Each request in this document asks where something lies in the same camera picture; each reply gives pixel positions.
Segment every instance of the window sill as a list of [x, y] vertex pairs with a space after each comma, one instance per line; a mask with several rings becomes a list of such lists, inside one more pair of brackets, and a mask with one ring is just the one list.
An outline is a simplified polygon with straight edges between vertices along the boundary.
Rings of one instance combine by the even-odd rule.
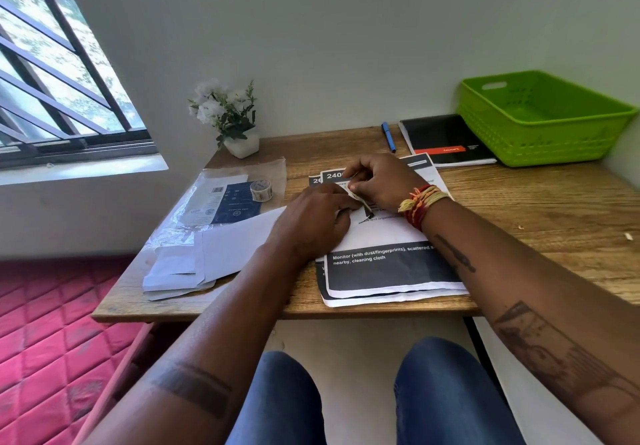
[[168, 168], [164, 158], [159, 153], [155, 153], [154, 155], [112, 158], [111, 160], [92, 160], [0, 170], [0, 185], [153, 172], [167, 170]]

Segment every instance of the forearm tattoo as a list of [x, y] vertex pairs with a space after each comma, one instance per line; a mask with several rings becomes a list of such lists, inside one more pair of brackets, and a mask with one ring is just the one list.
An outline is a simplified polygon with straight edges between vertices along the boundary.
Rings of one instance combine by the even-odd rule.
[[640, 387], [620, 376], [524, 302], [495, 321], [507, 347], [572, 411], [607, 423], [640, 407]]
[[469, 258], [467, 258], [466, 255], [462, 254], [462, 251], [460, 251], [458, 248], [452, 245], [449, 241], [444, 239], [440, 234], [436, 234], [436, 238], [440, 239], [442, 241], [442, 244], [444, 244], [446, 247], [449, 248], [449, 251], [451, 251], [453, 257], [458, 261], [460, 261], [460, 263], [462, 263], [465, 266], [465, 268], [467, 268], [471, 273], [476, 272], [476, 268], [472, 266], [471, 262], [469, 261]]
[[192, 402], [216, 418], [227, 411], [231, 388], [217, 377], [186, 362], [171, 362], [152, 369], [145, 380], [183, 400]]

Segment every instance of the navy blue card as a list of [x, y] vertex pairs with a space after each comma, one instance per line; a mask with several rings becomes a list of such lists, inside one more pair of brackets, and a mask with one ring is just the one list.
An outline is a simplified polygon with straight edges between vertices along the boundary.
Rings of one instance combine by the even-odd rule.
[[211, 224], [230, 224], [260, 214], [260, 202], [251, 197], [251, 182], [231, 183], [222, 196]]

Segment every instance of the wrist thread bracelet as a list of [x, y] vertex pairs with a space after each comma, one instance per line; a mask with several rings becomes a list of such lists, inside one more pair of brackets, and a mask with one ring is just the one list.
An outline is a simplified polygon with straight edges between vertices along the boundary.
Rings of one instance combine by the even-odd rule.
[[428, 183], [421, 188], [415, 188], [410, 194], [410, 198], [403, 200], [398, 207], [398, 212], [404, 214], [404, 218], [418, 230], [422, 230], [422, 220], [427, 214], [427, 210], [440, 199], [449, 197], [449, 194], [442, 192], [435, 185]]

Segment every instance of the window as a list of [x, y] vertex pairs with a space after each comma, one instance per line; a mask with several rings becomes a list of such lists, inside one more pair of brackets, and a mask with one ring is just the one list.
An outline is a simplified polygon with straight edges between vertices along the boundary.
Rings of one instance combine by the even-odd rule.
[[0, 168], [157, 153], [74, 0], [0, 0]]

